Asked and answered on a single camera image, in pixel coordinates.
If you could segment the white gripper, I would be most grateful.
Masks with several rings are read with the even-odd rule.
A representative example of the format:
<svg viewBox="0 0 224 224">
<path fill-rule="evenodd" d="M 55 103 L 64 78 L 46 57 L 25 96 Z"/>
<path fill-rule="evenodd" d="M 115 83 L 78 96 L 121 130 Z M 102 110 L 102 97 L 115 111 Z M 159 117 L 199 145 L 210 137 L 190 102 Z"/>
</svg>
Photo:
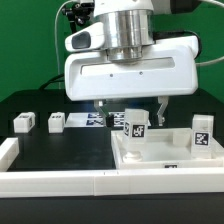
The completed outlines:
<svg viewBox="0 0 224 224">
<path fill-rule="evenodd" d="M 106 126 L 104 99 L 158 97 L 158 125 L 168 96 L 192 94 L 198 88 L 194 36 L 161 39 L 142 49 L 143 57 L 130 62 L 111 62 L 104 51 L 76 53 L 65 62 L 65 88 L 73 101 L 95 100 L 94 107 Z"/>
</svg>

